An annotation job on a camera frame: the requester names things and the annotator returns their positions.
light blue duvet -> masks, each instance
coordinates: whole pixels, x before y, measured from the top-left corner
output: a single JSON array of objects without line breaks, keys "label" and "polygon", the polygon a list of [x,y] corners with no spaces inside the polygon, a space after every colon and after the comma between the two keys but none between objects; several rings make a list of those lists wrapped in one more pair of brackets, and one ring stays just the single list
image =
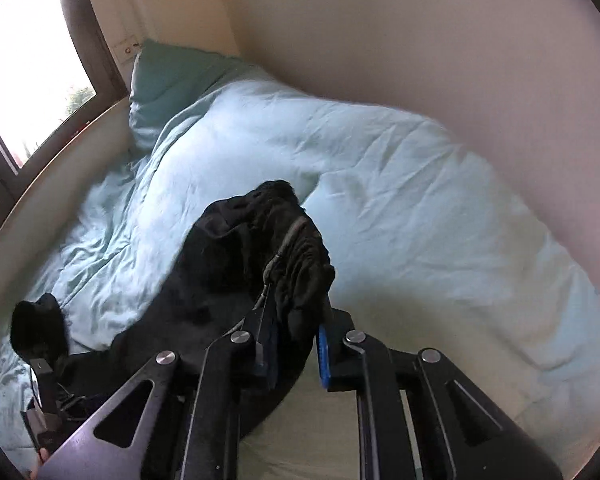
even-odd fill
[{"label": "light blue duvet", "polygon": [[[212,201],[288,180],[321,230],[334,307],[397,349],[441,349],[571,478],[600,442],[600,298],[546,227],[437,123],[320,100],[237,59],[148,41],[134,70],[134,148],[14,284],[0,317],[0,444],[22,468],[28,371],[15,301],[58,298],[73,351],[138,318]],[[351,396],[317,365],[241,449],[242,478],[356,478]]]}]

electrical outlet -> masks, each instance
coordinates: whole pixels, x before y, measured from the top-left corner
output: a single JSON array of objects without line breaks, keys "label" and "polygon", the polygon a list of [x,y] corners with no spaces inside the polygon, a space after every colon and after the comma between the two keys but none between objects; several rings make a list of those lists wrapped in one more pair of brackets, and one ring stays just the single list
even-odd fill
[{"label": "electrical outlet", "polygon": [[113,54],[120,64],[133,59],[140,52],[140,44],[135,36],[129,36],[113,47]]}]

window frame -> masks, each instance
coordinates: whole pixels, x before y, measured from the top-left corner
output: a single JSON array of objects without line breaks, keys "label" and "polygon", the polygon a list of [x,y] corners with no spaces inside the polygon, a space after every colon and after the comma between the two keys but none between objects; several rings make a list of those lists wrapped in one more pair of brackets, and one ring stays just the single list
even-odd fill
[{"label": "window frame", "polygon": [[91,0],[60,0],[62,14],[78,58],[96,95],[71,114],[31,154],[22,168],[0,137],[0,227],[27,187],[84,127],[128,95],[111,55]]}]

metal screw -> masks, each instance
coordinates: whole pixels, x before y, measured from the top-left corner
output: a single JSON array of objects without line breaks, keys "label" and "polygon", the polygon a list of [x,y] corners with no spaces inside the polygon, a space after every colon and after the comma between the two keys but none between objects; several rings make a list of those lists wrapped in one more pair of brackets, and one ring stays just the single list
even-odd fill
[{"label": "metal screw", "polygon": [[231,342],[232,343],[246,343],[251,334],[245,330],[236,330],[231,334]]},{"label": "metal screw", "polygon": [[362,343],[366,339],[366,334],[362,330],[349,330],[345,339],[349,343]]},{"label": "metal screw", "polygon": [[422,360],[424,362],[431,364],[437,363],[440,361],[440,359],[442,359],[442,355],[440,355],[440,352],[434,350],[433,348],[427,348],[425,351],[422,352],[420,357],[422,357]]},{"label": "metal screw", "polygon": [[170,365],[176,359],[176,354],[171,350],[163,350],[156,357],[155,360],[159,365]]}]

